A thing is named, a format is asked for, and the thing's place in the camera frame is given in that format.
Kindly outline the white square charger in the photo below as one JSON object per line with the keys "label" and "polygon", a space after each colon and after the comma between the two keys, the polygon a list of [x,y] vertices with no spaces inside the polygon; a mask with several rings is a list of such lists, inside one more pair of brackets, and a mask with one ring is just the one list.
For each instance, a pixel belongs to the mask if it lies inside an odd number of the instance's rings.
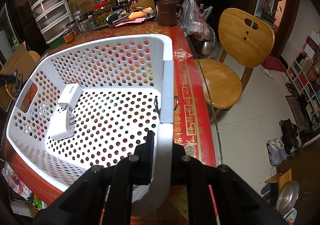
{"label": "white square charger", "polygon": [[48,136],[53,140],[62,140],[74,136],[75,116],[64,109],[53,114],[50,120]]}

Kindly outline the white perforated plastic basket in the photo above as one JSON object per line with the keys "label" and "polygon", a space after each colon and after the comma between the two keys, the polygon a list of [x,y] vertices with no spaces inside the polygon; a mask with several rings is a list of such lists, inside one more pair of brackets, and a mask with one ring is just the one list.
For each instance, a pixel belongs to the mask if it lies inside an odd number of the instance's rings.
{"label": "white perforated plastic basket", "polygon": [[[74,136],[53,140],[50,120],[67,84],[83,92],[72,110]],[[27,80],[6,137],[24,162],[61,191],[91,166],[114,166],[153,131],[151,181],[135,184],[134,215],[156,210],[170,188],[174,122],[174,61],[166,35],[94,40],[44,59]]]}

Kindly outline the coin on table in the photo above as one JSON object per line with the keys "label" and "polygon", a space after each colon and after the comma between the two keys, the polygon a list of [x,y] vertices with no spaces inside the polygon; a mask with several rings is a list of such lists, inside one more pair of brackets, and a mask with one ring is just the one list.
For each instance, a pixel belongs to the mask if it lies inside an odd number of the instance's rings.
{"label": "coin on table", "polygon": [[184,151],[185,151],[186,155],[188,155],[190,157],[194,157],[196,155],[196,149],[195,149],[195,146],[193,146],[193,145],[184,146]]}

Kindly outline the black folding phone stand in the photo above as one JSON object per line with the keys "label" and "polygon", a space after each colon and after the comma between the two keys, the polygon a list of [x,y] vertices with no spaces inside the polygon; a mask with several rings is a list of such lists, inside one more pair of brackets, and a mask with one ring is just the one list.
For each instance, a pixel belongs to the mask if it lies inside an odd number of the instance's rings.
{"label": "black folding phone stand", "polygon": [[15,100],[23,88],[23,74],[15,70],[12,74],[1,74],[1,87],[4,87],[12,100]]}

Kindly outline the cardboard box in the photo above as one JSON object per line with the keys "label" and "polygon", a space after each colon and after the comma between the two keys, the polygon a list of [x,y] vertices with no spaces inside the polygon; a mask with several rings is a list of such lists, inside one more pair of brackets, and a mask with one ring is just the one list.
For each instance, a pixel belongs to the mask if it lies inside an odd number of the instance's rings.
{"label": "cardboard box", "polygon": [[[25,82],[40,61],[40,55],[35,51],[28,51],[25,43],[22,43],[10,56],[1,69],[1,74],[12,74],[15,70],[23,74]],[[4,87],[1,87],[1,109],[6,113],[13,100],[9,97]]]}

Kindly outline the wooden chair right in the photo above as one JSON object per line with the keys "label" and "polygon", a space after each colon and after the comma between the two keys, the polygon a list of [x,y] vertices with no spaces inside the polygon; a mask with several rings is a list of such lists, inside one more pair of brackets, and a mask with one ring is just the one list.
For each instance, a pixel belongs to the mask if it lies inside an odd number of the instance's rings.
{"label": "wooden chair right", "polygon": [[199,59],[204,98],[214,113],[237,103],[253,69],[269,56],[275,40],[269,25],[236,8],[223,11],[218,34],[223,48],[220,59]]}

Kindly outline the green woven basket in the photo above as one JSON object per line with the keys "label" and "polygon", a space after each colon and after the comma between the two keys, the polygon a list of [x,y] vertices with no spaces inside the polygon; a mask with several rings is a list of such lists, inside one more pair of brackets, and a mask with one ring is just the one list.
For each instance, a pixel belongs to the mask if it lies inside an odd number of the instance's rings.
{"label": "green woven basket", "polygon": [[59,47],[60,45],[64,44],[65,43],[65,40],[64,40],[64,37],[63,36],[60,36],[56,39],[54,39],[52,42],[50,42],[48,45],[49,45],[49,48],[51,50]]}

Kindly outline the empty glass jar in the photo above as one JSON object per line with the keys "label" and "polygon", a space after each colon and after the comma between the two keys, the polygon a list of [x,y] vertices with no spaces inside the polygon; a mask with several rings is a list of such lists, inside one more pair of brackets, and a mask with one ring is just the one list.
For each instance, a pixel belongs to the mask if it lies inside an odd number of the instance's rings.
{"label": "empty glass jar", "polygon": [[88,36],[93,32],[94,20],[92,15],[89,15],[80,22],[80,29],[84,36]]}

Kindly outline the red lid pickle jar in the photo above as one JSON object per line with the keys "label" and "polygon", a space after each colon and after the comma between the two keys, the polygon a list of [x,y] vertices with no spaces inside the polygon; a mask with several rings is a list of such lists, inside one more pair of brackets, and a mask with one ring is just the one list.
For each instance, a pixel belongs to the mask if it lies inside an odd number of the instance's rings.
{"label": "red lid pickle jar", "polygon": [[107,17],[112,14],[112,8],[108,1],[102,1],[93,6],[94,18],[97,26],[107,24]]}

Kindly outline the brown ceramic mug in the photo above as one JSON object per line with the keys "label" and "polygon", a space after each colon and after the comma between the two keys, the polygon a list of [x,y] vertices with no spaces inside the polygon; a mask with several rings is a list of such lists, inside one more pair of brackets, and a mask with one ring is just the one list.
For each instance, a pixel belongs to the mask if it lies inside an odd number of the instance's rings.
{"label": "brown ceramic mug", "polygon": [[182,5],[173,0],[157,1],[158,24],[160,26],[175,26],[183,14]]}

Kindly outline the white stacked drawer tower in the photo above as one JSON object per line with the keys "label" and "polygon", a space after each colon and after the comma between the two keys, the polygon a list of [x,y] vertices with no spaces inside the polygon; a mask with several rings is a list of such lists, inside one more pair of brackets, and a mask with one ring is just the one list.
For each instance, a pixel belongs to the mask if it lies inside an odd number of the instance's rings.
{"label": "white stacked drawer tower", "polygon": [[60,38],[73,21],[67,0],[28,0],[37,27],[47,44]]}

